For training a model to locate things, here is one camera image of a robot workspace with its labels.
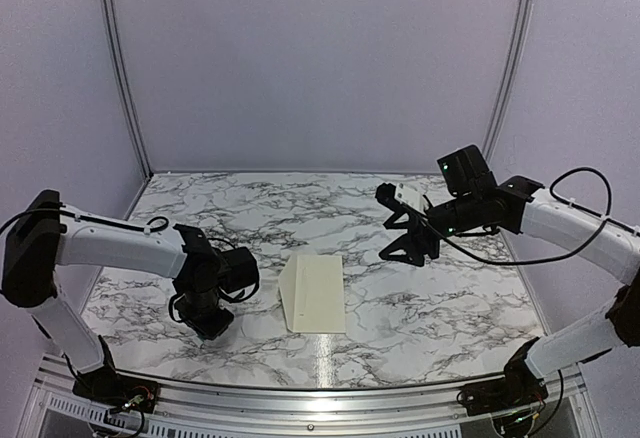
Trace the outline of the cream paper envelope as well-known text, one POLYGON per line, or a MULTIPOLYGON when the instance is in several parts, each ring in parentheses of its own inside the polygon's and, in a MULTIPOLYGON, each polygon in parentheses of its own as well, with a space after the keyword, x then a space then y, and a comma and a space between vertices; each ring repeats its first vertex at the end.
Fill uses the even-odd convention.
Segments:
POLYGON ((345 334, 342 257, 294 254, 278 277, 287 329, 301 334, 345 334))

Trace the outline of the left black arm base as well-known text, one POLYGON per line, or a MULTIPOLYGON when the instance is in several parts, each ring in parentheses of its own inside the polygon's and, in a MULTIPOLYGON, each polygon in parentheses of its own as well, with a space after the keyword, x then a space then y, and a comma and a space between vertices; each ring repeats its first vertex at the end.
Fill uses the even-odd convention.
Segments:
POLYGON ((152 413, 158 399, 159 384, 119 373, 107 343, 101 336, 98 336, 98 340, 104 355, 103 364, 88 373, 74 371, 72 393, 118 410, 135 408, 143 413, 152 413))

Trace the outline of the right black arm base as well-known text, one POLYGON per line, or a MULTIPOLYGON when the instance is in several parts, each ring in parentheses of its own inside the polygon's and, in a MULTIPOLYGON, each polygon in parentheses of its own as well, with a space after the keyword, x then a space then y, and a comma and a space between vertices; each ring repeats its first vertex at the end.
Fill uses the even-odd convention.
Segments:
POLYGON ((456 397, 468 416, 494 413, 509 408, 544 401, 548 391, 544 380, 537 378, 525 364, 525 359, 538 338, 523 344, 507 361, 503 377, 468 383, 456 397))

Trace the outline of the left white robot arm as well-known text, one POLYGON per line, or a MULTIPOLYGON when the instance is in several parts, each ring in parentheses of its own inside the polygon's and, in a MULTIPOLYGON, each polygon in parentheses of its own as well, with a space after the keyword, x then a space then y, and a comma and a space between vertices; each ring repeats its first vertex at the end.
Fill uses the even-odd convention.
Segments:
POLYGON ((171 281, 172 321, 213 340, 232 323, 226 304, 259 290, 257 260, 246 247, 214 247, 204 231, 159 216, 144 224, 103 217, 40 192, 1 226, 5 240, 1 294, 27 311, 65 355, 71 370, 106 403, 125 396, 126 381, 114 370, 104 339, 68 303, 56 279, 61 266, 90 265, 150 273, 171 281))

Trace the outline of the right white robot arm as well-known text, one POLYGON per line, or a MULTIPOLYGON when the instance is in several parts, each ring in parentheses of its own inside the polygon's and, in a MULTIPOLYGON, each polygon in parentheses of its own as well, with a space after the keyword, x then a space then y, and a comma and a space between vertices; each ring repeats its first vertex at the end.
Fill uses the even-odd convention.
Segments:
POLYGON ((621 287, 601 308, 562 330, 523 345, 505 366, 495 396, 515 406, 535 383, 566 366, 639 344, 639 230, 558 195, 554 187, 514 176, 498 183, 479 148, 469 145, 437 164, 451 200, 440 205, 414 188, 383 183, 376 200, 392 213, 384 226, 402 235, 380 251, 384 261, 421 267, 440 255, 441 243, 500 230, 540 239, 562 254, 519 261, 538 266, 574 256, 596 265, 621 287))

